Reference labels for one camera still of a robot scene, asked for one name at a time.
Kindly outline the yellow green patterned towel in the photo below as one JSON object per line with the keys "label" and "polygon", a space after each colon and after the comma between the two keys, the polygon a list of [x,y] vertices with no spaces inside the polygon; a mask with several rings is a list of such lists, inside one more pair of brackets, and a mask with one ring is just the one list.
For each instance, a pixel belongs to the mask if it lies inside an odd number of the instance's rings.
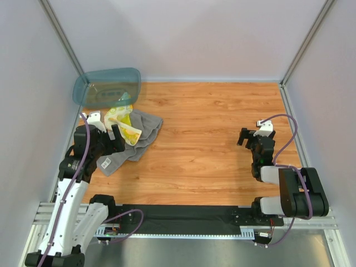
{"label": "yellow green patterned towel", "polygon": [[135,146],[141,137],[142,131],[132,126],[130,119],[132,111],[132,105],[112,107],[104,115],[104,124],[107,130],[112,130],[112,125],[118,125],[125,142],[130,146]]}

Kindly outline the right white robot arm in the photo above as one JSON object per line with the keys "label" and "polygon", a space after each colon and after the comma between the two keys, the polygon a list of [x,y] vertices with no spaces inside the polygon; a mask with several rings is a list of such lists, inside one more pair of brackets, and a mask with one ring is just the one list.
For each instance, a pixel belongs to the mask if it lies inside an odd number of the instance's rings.
{"label": "right white robot arm", "polygon": [[273,164],[275,131],[266,136],[256,131],[242,128],[237,145],[246,141],[245,147],[251,151],[251,174],[259,182],[278,185],[280,195],[257,197],[253,207],[263,215],[277,215],[307,219],[325,217],[329,213],[329,203],[320,182],[318,172],[313,167],[301,169]]}

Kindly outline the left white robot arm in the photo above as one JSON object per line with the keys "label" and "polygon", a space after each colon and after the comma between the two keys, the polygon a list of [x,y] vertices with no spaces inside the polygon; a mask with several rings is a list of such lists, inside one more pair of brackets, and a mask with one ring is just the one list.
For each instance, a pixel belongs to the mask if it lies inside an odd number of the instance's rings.
{"label": "left white robot arm", "polygon": [[110,195],[94,195],[81,220],[77,219],[82,199],[97,168],[97,160],[115,152],[123,152],[125,141],[118,126],[112,133],[94,125],[76,128],[74,144],[59,166],[57,199],[47,231],[37,252],[26,255],[25,266],[83,266],[85,252],[94,233],[114,216],[115,199]]}

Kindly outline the grey towel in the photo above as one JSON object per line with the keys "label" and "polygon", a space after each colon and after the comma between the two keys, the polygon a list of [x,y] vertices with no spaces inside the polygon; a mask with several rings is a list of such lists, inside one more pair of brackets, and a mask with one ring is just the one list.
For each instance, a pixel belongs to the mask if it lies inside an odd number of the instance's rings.
{"label": "grey towel", "polygon": [[131,128],[138,130],[139,134],[132,137],[123,152],[101,156],[97,160],[97,167],[105,176],[112,175],[125,161],[138,161],[156,140],[163,125],[161,117],[134,109],[130,114]]}

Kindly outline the teal transparent plastic tub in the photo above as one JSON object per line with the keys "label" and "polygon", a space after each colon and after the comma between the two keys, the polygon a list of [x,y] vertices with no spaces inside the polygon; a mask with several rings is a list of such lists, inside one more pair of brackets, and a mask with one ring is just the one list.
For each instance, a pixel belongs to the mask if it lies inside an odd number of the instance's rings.
{"label": "teal transparent plastic tub", "polygon": [[72,99],[86,108],[111,108],[134,104],[141,91],[140,71],[113,68],[85,72],[77,78]]}

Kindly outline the aluminium front rail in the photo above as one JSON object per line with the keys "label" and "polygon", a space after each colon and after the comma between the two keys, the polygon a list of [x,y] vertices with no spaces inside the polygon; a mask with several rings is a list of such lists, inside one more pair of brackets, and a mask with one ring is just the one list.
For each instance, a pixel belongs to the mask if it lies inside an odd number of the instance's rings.
{"label": "aluminium front rail", "polygon": [[239,206],[193,205],[118,205],[120,218],[101,225],[97,235],[122,237],[134,231],[134,237],[242,239],[256,231],[337,229],[333,214],[310,220],[264,215],[256,208]]}

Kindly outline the right aluminium frame post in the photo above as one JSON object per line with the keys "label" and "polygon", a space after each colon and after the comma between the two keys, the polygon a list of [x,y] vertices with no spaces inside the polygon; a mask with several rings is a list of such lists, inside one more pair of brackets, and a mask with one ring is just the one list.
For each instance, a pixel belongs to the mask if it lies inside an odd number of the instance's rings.
{"label": "right aluminium frame post", "polygon": [[280,81],[280,86],[285,87],[290,78],[292,77],[294,71],[298,67],[300,61],[302,60],[303,56],[306,54],[309,46],[311,45],[313,39],[317,35],[321,25],[323,24],[324,20],[326,19],[327,15],[329,14],[330,10],[333,8],[336,0],[326,0],[324,1],[319,13],[317,14],[314,22],[312,23],[308,33],[306,34],[303,42],[301,43],[297,53],[295,54],[291,64],[289,65],[285,75]]}

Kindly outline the aluminium frame post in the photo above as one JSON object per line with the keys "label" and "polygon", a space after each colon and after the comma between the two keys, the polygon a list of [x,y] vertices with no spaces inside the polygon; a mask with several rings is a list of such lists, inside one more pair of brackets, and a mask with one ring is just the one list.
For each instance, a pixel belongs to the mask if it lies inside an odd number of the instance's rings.
{"label": "aluminium frame post", "polygon": [[330,10],[333,8],[336,0],[326,0],[324,1],[319,13],[317,14],[314,22],[312,23],[308,33],[306,34],[303,42],[301,43],[297,53],[295,54],[291,64],[289,65],[285,75],[280,81],[280,86],[285,87],[290,78],[292,77],[294,71],[298,67],[300,61],[302,60],[303,56],[306,54],[309,46],[311,45],[313,39],[317,35],[321,25],[323,24],[324,20],[326,19],[327,15],[329,14]]}
{"label": "aluminium frame post", "polygon": [[46,14],[53,30],[55,31],[58,39],[60,40],[63,49],[67,53],[73,67],[75,68],[76,72],[78,75],[84,74],[83,68],[59,22],[59,19],[57,18],[55,11],[48,0],[39,0],[39,4],[41,5],[44,13]]}

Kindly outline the left aluminium frame post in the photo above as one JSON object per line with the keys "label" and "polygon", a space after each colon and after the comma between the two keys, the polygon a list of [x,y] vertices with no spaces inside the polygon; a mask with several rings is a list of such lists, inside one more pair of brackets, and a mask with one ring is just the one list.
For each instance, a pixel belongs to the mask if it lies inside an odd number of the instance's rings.
{"label": "left aluminium frame post", "polygon": [[55,31],[58,39],[60,40],[63,49],[67,53],[73,67],[75,68],[76,72],[78,75],[84,74],[83,68],[59,22],[59,19],[57,18],[55,11],[48,0],[39,0],[39,4],[41,5],[44,13],[46,14],[53,30]]}

